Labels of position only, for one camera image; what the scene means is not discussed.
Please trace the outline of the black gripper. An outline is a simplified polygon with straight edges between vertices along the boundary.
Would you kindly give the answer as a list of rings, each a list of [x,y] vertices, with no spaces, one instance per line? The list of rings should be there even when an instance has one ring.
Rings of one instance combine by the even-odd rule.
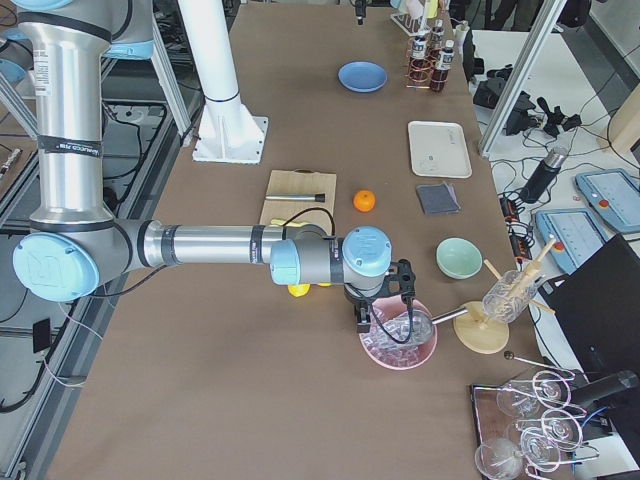
[[[372,323],[378,320],[373,303],[378,295],[366,295],[355,287],[344,288],[345,297],[351,302],[356,319],[356,332],[366,334],[371,330]]]

